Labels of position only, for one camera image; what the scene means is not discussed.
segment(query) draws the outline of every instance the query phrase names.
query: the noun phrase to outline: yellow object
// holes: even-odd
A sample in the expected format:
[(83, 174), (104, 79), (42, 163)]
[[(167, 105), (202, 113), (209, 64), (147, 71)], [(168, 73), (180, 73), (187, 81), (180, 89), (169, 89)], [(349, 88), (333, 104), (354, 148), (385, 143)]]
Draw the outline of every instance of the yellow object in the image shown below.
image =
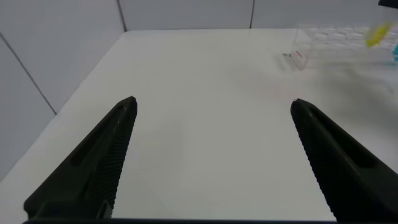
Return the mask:
[(384, 37), (391, 30), (393, 22), (386, 22), (385, 24), (379, 25), (375, 29), (369, 30), (366, 37), (366, 46), (373, 47), (376, 44), (379, 45), (380, 42), (384, 39)]

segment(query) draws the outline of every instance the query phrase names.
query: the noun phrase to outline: white table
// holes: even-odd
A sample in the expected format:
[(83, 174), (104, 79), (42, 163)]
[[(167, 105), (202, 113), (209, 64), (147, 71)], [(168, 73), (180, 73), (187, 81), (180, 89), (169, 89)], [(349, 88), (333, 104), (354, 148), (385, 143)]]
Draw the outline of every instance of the white table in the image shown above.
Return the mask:
[(24, 200), (130, 95), (138, 115), (113, 217), (334, 220), (290, 104), (317, 105), (397, 171), (396, 71), (292, 70), (280, 55), (293, 38), (290, 29), (125, 33), (0, 182), (1, 222), (26, 220)]

